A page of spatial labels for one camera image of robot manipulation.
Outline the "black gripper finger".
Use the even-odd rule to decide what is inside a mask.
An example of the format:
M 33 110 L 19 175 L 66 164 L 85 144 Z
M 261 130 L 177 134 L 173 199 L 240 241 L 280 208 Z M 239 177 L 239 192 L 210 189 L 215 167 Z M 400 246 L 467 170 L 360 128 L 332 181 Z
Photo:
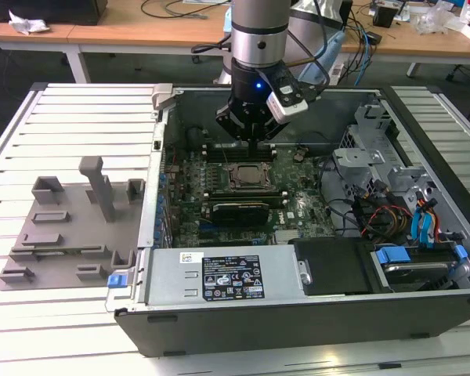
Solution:
M 228 103 L 215 112 L 216 122 L 234 139 L 248 144 L 248 156 L 255 154 L 255 137 L 250 107 L 246 103 Z
M 288 122 L 280 124 L 275 118 L 270 118 L 267 122 L 253 123 L 253 155 L 259 151 L 259 144 L 262 141 L 273 139 L 279 132 L 288 126 Z

